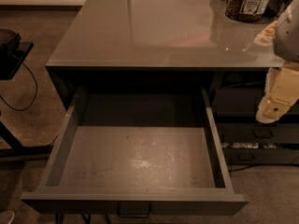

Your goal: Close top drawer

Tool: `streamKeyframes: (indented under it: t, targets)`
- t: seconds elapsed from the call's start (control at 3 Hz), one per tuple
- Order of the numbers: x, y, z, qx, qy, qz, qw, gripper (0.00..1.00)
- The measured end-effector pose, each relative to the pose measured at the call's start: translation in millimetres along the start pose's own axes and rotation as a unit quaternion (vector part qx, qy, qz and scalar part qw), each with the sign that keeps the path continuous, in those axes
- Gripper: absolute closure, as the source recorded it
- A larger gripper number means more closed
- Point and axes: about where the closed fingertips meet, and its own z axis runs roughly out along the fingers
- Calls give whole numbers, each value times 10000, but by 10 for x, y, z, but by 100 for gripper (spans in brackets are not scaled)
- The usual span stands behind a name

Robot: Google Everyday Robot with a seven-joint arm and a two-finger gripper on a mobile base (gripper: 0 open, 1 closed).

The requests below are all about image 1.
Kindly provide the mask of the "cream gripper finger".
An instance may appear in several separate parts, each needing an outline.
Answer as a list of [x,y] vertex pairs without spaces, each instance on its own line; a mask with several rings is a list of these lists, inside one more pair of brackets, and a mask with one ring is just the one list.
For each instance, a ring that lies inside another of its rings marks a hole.
[[255,118],[260,123],[269,124],[278,121],[289,110],[288,105],[274,102],[269,97],[264,96],[258,105]]

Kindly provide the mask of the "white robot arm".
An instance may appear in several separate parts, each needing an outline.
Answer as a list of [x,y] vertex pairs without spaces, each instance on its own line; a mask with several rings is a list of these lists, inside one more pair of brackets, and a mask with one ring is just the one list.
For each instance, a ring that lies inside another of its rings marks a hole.
[[270,68],[266,75],[256,113],[256,120],[264,124],[279,120],[299,100],[299,0],[292,0],[279,16],[273,48],[285,63],[279,69]]

